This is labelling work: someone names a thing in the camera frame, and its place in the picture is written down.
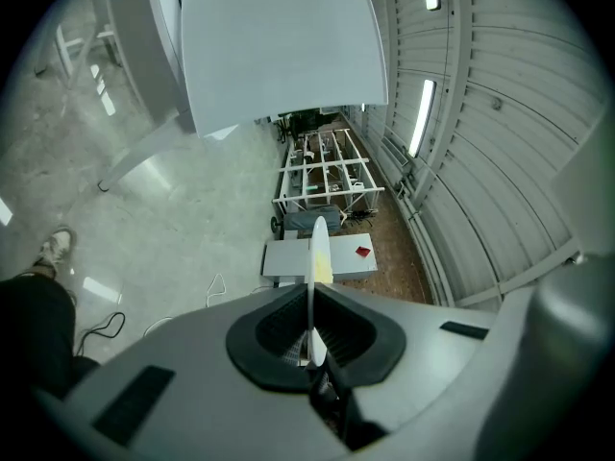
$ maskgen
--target concrete floor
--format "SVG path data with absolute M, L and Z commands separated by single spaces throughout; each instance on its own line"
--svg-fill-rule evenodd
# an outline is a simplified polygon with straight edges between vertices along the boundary
M 88 1 L 74 0 L 62 24 L 66 38 L 84 35 L 91 22 Z M 259 271 L 273 237 L 271 199 L 283 155 L 277 133 L 251 123 L 223 141 L 186 136 L 102 193 L 103 173 L 153 125 L 103 47 L 92 50 L 68 90 L 55 52 L 35 77 L 36 46 L 34 36 L 0 109 L 0 197 L 12 213 L 0 225 L 0 278 L 28 268 L 58 225 L 77 232 L 59 277 L 77 294 L 77 338 L 115 310 L 126 314 L 116 338 L 87 339 L 86 355 L 99 361 L 160 318 L 204 307 L 218 273 L 226 294 L 212 305 L 270 285 Z M 218 278 L 210 293 L 221 290 Z

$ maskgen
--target sneaker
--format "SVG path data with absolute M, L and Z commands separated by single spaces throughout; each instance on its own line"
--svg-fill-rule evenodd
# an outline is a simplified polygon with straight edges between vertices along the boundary
M 52 268 L 55 276 L 58 273 L 58 267 L 70 254 L 74 242 L 75 236 L 72 230 L 67 227 L 57 229 L 42 243 L 35 266 Z

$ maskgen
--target person's leg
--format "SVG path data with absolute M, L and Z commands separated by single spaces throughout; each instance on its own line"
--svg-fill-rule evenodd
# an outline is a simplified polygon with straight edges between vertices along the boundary
M 47 239 L 32 268 L 0 282 L 0 295 L 12 328 L 10 346 L 23 363 L 23 379 L 58 398 L 72 385 L 75 307 L 68 292 L 55 281 L 74 237 L 56 230 Z

